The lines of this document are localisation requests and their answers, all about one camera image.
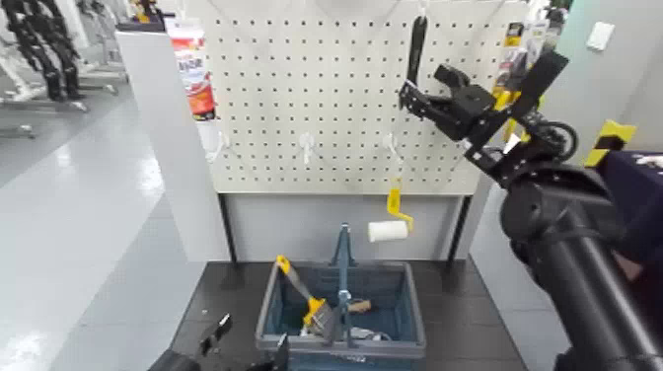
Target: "yellow tape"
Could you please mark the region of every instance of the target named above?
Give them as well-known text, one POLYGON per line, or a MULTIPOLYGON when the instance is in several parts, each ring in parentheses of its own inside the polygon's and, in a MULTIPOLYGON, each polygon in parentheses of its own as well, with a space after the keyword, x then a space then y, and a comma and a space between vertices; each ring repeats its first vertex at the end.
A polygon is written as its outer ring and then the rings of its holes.
POLYGON ((281 268, 281 270, 283 270, 283 273, 288 274, 290 271, 290 260, 284 256, 278 256, 276 257, 276 263, 281 268))
POLYGON ((599 131, 599 136, 594 144, 594 149, 589 151, 589 155, 587 155, 584 165, 590 168, 599 165, 606 154, 611 151, 610 148, 597 148, 601 145, 602 139, 605 141, 612 138, 616 141, 616 144, 621 144, 620 147, 622 147, 630 142, 635 135, 636 130, 636 126, 622 125, 612 120, 606 120, 601 131, 599 131))
POLYGON ((325 299, 316 299, 313 296, 309 298, 309 313, 304 316, 304 324, 310 326, 313 323, 313 316, 325 305, 325 299))

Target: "paint roller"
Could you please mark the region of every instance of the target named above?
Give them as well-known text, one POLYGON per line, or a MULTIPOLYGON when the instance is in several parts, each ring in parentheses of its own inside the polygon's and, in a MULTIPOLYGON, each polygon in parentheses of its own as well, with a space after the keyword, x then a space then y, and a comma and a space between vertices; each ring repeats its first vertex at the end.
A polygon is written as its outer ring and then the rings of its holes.
POLYGON ((396 178, 387 198, 387 211, 401 220, 368 223, 368 241, 371 243, 402 240, 412 232, 414 219, 401 212, 401 184, 401 178, 396 178))

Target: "navy cloth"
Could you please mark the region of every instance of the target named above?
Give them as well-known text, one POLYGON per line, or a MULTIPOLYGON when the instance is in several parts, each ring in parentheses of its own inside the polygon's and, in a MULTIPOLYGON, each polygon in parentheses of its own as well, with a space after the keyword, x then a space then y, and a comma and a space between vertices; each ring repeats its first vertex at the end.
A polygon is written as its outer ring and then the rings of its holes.
POLYGON ((663 260, 663 172, 637 165, 634 155, 652 152, 611 151, 599 167, 616 207, 626 222, 626 235, 617 250, 647 266, 663 260))
POLYGON ((613 201, 626 222, 626 234, 616 250, 642 265, 642 274, 631 283, 640 308, 654 330, 663 337, 663 172, 637 165, 633 155, 651 152, 611 151, 599 167, 613 201))

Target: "basket handle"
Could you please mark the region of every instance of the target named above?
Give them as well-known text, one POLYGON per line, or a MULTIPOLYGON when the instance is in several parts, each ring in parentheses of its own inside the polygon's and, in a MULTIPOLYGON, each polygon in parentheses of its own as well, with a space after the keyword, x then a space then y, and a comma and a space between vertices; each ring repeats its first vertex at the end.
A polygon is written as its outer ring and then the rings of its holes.
POLYGON ((336 252, 331 259, 330 265, 338 267, 338 308, 340 311, 334 311, 334 315, 338 315, 336 322, 340 323, 340 317, 343 316, 343 330, 345 332, 347 346, 356 347, 352 336, 350 336, 352 323, 350 322, 350 311, 348 310, 348 305, 350 304, 352 295, 347 289, 347 269, 350 266, 355 266, 356 264, 352 258, 352 252, 350 249, 350 226, 347 223, 342 223, 340 225, 338 244, 336 245, 336 252))

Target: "light switch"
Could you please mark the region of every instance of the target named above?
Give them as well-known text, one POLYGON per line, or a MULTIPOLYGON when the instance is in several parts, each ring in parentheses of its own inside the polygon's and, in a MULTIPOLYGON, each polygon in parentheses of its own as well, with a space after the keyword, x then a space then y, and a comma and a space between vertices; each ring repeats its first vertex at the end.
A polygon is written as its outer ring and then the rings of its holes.
POLYGON ((610 36, 615 30, 615 25, 597 22, 594 25, 594 30, 587 40, 587 46, 596 49, 596 50, 605 50, 610 40, 610 36))

